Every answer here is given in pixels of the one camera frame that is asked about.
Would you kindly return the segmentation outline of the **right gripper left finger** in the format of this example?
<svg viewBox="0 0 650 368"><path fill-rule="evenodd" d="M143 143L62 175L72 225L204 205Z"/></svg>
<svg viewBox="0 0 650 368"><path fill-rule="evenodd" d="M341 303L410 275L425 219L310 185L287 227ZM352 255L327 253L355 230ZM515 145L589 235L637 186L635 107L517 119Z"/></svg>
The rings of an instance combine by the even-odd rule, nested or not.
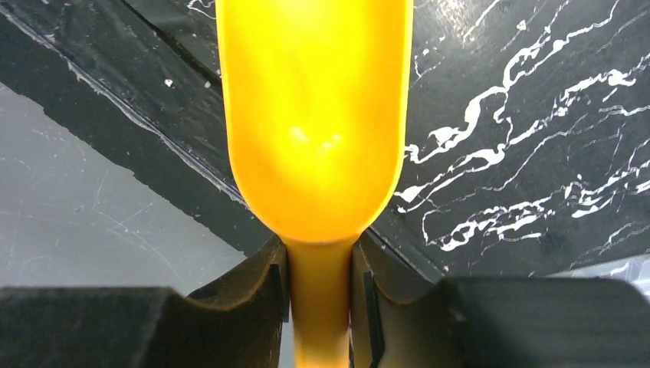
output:
<svg viewBox="0 0 650 368"><path fill-rule="evenodd" d="M276 367L287 251L270 238L216 280L170 287L4 287L3 367Z"/></svg>

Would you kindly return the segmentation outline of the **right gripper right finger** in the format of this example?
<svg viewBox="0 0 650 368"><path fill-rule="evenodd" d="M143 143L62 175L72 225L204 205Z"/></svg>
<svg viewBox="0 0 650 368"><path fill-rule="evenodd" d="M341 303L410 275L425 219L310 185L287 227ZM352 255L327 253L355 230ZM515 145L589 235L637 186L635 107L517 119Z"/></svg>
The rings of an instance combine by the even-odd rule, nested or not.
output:
<svg viewBox="0 0 650 368"><path fill-rule="evenodd" d="M355 367L647 367L649 302L606 278L422 278L353 246Z"/></svg>

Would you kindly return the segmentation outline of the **orange plastic scoop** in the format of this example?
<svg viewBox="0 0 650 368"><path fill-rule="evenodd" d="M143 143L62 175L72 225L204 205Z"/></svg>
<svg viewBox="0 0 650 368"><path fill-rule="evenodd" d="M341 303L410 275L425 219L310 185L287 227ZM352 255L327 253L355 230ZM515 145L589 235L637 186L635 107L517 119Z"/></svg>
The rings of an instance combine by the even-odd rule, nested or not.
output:
<svg viewBox="0 0 650 368"><path fill-rule="evenodd" d="M218 1L228 156L283 242L294 362L346 367L353 244L399 181L411 1Z"/></svg>

